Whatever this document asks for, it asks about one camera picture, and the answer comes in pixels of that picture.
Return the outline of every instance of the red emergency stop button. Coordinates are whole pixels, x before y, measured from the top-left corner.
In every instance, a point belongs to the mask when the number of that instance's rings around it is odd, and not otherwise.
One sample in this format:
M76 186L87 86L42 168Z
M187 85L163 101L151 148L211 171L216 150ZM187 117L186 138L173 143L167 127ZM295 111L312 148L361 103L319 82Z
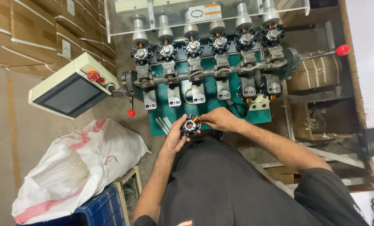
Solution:
M335 53L336 53L338 56L345 56L345 55L347 55L347 54L350 53L350 46L348 46L348 45L341 45L341 46L339 46L339 47L336 49Z
M135 110L129 110L128 111L128 116L134 117L135 116Z
M87 74L87 79L93 82L98 81L101 78L101 75L95 70L89 70Z

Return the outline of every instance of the orange logo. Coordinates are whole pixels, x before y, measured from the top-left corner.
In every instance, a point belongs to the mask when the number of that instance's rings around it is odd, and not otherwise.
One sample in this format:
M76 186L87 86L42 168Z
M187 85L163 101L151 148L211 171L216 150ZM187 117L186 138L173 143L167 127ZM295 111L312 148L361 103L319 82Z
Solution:
M184 221L182 223L179 223L177 226L191 226L193 224L193 220Z

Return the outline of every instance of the man's arm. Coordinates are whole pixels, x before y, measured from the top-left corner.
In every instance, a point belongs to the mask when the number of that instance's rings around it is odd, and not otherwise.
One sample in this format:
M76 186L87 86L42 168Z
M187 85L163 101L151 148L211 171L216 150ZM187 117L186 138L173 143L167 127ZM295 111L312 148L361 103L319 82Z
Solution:
M302 172L309 168L332 170L325 161L305 147L270 131L254 126L243 119L239 119L224 107L204 114L200 119L203 124L215 130L231 131L245 136L265 148L265 150L285 166L297 172Z
M183 115L172 124L168 137L158 154L151 176L138 199L134 211L135 220L140 216L148 215L156 223L158 222L160 206L164 192L166 191L174 157L183 147L184 143L190 141L188 137L180 136L180 127L186 119L187 115Z

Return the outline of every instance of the white wall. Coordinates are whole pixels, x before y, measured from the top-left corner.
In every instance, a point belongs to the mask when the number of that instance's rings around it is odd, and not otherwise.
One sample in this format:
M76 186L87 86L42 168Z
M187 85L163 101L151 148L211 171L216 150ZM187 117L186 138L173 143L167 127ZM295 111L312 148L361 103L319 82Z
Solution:
M367 128L374 128L374 0L346 0Z

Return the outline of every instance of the man's hand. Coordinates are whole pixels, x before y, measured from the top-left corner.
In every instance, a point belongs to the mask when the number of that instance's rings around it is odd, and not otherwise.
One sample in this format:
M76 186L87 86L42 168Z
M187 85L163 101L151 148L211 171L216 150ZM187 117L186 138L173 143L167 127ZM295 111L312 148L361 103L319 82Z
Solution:
M223 132L237 132L243 121L224 107L218 107L207 114L201 115L200 120L201 123Z
M187 115L184 114L179 118L177 121L175 121L172 124L172 127L170 128L169 134L167 135L166 141L164 142L164 145L162 149L174 151L174 154L179 152L180 149L184 146L185 142L190 141L189 137L181 136L180 128L183 125L183 123L186 121Z

